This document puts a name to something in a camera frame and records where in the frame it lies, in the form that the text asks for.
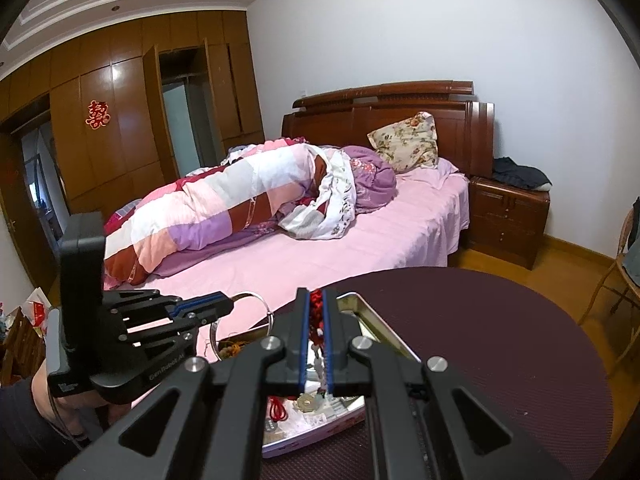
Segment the left hand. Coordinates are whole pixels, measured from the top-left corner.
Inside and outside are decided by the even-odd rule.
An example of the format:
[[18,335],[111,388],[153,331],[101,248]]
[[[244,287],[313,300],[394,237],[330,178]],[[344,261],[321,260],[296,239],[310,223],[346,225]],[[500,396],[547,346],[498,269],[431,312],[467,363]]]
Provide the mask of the left hand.
[[75,442],[94,439],[93,434],[98,431],[98,424],[91,421],[90,415],[96,416],[99,408],[106,409],[107,427],[111,427],[131,410],[130,403],[107,402],[95,391],[55,398],[49,389],[47,361],[42,362],[32,378],[32,400],[38,413],[47,422]]

